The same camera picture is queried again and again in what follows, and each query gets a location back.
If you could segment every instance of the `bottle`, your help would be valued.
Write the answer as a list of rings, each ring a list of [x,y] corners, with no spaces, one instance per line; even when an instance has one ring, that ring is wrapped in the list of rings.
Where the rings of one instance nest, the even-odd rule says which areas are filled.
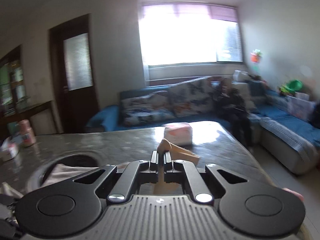
[[[25,147],[29,147],[36,142],[36,137],[33,132],[33,129],[30,127],[30,123],[28,120],[22,120],[19,122],[20,126],[20,134],[23,139],[23,145]]]

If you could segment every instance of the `tiled floor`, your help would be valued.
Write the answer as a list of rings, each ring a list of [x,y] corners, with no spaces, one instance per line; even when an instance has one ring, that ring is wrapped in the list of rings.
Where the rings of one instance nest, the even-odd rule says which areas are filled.
[[[307,215],[305,225],[314,240],[320,239],[320,172],[317,169],[302,176],[289,172],[270,153],[260,146],[255,147],[254,157],[279,187],[287,187],[304,196]]]

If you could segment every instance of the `brown wooden door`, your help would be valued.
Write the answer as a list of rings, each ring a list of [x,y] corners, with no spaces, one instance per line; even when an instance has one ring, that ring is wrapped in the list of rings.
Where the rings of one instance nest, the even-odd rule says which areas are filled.
[[[65,133],[82,133],[98,111],[90,57],[89,16],[50,30],[51,69],[57,106]]]

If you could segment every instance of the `blue sofa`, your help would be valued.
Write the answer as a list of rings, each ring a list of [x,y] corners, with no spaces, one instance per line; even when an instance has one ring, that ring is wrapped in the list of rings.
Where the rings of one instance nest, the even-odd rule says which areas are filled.
[[[120,102],[126,98],[140,97],[150,93],[168,90],[170,86],[148,87],[120,93]],[[249,118],[253,128],[253,141],[260,143],[284,166],[295,174],[303,174],[314,168],[319,161],[320,129],[287,113],[286,97],[276,92],[265,91],[261,82],[250,81],[252,101],[257,107]],[[102,109],[87,123],[87,132],[119,131],[161,126],[168,122],[219,122],[230,130],[230,123],[218,118],[214,112],[175,118],[143,126],[124,126],[122,106],[112,105]]]

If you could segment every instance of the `seated person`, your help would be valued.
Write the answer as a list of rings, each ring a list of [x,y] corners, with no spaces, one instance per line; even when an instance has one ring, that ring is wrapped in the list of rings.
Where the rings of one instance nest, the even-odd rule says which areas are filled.
[[[217,87],[214,96],[216,114],[231,123],[231,133],[241,141],[241,129],[244,133],[246,147],[252,153],[252,131],[243,98],[238,90],[232,88],[231,79],[224,78]]]

